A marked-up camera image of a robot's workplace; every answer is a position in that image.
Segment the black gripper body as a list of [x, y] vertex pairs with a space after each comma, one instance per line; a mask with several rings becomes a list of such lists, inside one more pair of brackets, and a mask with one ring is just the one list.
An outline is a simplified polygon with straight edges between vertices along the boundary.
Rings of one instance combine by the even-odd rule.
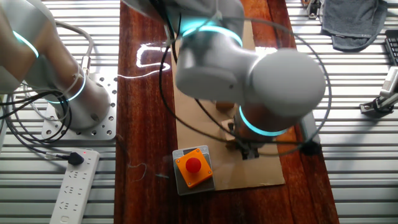
[[250, 139], [243, 138], [241, 136], [233, 136], [231, 140], [231, 145], [235, 149], [258, 149], [260, 147], [259, 143], [251, 141]]

